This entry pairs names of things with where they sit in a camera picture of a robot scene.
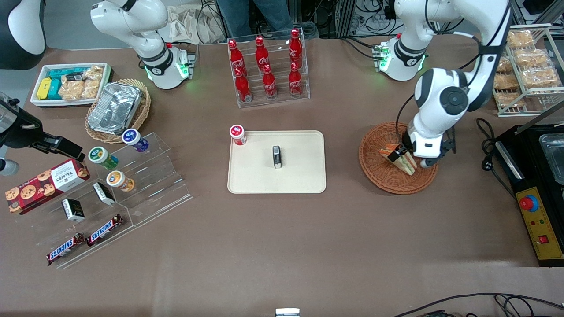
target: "red cap bottle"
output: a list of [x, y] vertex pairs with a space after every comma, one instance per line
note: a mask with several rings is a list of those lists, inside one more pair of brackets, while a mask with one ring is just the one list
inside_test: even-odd
[[241, 102], [248, 103], [253, 100], [253, 95], [250, 92], [249, 82], [243, 76], [243, 71], [240, 68], [235, 68], [235, 87]]
[[266, 99], [274, 100], [278, 97], [278, 90], [276, 89], [276, 79], [272, 74], [272, 69], [269, 64], [264, 66], [265, 74], [262, 76], [262, 85], [265, 88]]
[[292, 29], [290, 32], [292, 38], [290, 39], [290, 61], [298, 65], [298, 69], [302, 68], [302, 41], [299, 38], [299, 30]]
[[243, 59], [243, 54], [237, 48], [237, 42], [235, 42], [234, 39], [230, 39], [229, 42], [227, 42], [227, 46], [229, 46], [229, 61], [231, 62], [231, 67], [233, 70], [235, 70], [235, 68], [241, 69], [243, 74], [247, 76], [245, 60]]
[[302, 75], [298, 71], [298, 64], [292, 62], [290, 69], [290, 76], [288, 76], [290, 96], [297, 99], [302, 95]]
[[257, 50], [254, 54], [255, 58], [257, 59], [258, 70], [260, 73], [264, 73], [264, 68], [266, 64], [270, 64], [268, 60], [268, 51], [265, 47], [265, 39], [262, 36], [257, 36], [254, 40], [257, 44]]

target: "person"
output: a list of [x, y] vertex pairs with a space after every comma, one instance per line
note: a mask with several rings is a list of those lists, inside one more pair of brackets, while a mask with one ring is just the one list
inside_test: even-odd
[[[254, 34], [249, 25], [250, 0], [216, 0], [231, 37]], [[293, 28], [286, 0], [253, 0], [274, 31]]]

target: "control panel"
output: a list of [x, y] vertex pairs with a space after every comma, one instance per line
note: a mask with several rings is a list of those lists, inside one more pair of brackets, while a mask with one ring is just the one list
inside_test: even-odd
[[563, 259], [536, 187], [515, 194], [538, 259]]

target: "beige tray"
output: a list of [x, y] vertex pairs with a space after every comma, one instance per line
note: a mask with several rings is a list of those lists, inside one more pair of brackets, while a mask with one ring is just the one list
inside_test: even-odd
[[[319, 131], [246, 131], [243, 146], [231, 142], [227, 188], [232, 193], [321, 193], [325, 145]], [[275, 169], [272, 147], [280, 146]]]

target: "wicker basket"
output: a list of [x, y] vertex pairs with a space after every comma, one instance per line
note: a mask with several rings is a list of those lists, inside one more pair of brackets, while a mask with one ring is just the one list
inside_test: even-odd
[[[407, 130], [407, 125], [399, 123], [398, 129], [400, 134], [403, 134]], [[438, 170], [437, 164], [424, 169], [419, 165], [421, 159], [414, 157], [417, 169], [412, 176], [409, 176], [378, 152], [388, 143], [399, 143], [395, 122], [391, 121], [370, 129], [360, 142], [358, 150], [360, 166], [372, 183], [387, 192], [408, 195], [423, 190], [433, 181]]]
[[[151, 96], [149, 96], [149, 91], [147, 90], [145, 84], [138, 80], [125, 79], [125, 80], [118, 80], [116, 82], [135, 86], [141, 89], [143, 95], [141, 98], [141, 103], [139, 104], [139, 107], [135, 112], [135, 116], [133, 116], [133, 119], [131, 120], [133, 124], [130, 126], [132, 128], [139, 130], [145, 119], [149, 116], [149, 109], [151, 107]], [[88, 113], [86, 114], [86, 121], [84, 123], [84, 125], [86, 126], [86, 132], [88, 132], [88, 135], [94, 138], [95, 140], [102, 141], [104, 143], [109, 143], [109, 144], [123, 143], [120, 135], [113, 135], [109, 133], [94, 131], [88, 126], [88, 117], [92, 113], [92, 111], [94, 110], [97, 104], [98, 104], [98, 99], [94, 101], [94, 103], [88, 110]]]

